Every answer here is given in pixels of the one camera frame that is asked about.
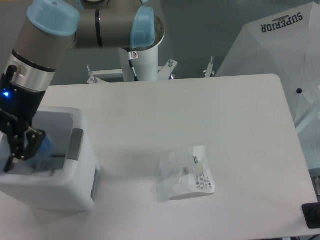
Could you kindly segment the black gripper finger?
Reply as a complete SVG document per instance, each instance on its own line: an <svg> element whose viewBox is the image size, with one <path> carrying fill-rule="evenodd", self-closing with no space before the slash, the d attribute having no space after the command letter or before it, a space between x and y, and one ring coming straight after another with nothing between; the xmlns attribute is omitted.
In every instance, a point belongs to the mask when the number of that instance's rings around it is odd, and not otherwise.
<svg viewBox="0 0 320 240"><path fill-rule="evenodd" d="M17 159L26 161L36 155L46 137L42 129L29 127L26 132L14 137L14 155Z"/></svg>
<svg viewBox="0 0 320 240"><path fill-rule="evenodd" d="M24 134L18 134L18 135L7 135L7 142L9 144L10 148L10 155L7 159L7 162L4 166L3 171L8 172L10 170L10 167L14 161L14 159L18 159L18 161L22 160L25 161L26 157L24 154L25 150L25 136Z"/></svg>

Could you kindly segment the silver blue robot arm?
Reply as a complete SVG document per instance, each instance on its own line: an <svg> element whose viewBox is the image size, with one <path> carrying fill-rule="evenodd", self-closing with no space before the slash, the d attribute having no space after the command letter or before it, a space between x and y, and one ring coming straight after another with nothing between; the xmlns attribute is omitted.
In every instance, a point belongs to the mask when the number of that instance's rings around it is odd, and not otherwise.
<svg viewBox="0 0 320 240"><path fill-rule="evenodd" d="M0 78L0 130L14 160L36 155L46 137L32 121L68 50L148 50L164 34L162 21L143 0L35 0Z"/></svg>

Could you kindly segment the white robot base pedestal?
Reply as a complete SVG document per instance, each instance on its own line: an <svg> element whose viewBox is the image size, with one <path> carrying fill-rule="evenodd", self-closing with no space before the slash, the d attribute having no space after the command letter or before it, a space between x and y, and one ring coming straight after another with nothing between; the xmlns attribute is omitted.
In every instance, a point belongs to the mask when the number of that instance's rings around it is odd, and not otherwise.
<svg viewBox="0 0 320 240"><path fill-rule="evenodd" d="M120 56L121 69L124 82L134 82L134 72L130 67L129 60L132 61L137 79L143 81L158 80L158 47L147 50L135 50L128 52L126 49L118 49Z"/></svg>

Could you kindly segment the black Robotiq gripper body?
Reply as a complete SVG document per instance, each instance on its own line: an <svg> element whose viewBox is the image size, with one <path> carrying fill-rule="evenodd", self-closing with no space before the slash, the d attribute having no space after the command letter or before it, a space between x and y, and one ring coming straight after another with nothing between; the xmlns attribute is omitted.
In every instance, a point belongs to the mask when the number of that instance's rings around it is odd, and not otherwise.
<svg viewBox="0 0 320 240"><path fill-rule="evenodd" d="M0 131L5 135L19 135L28 130L37 113L45 91L31 91L0 79Z"/></svg>

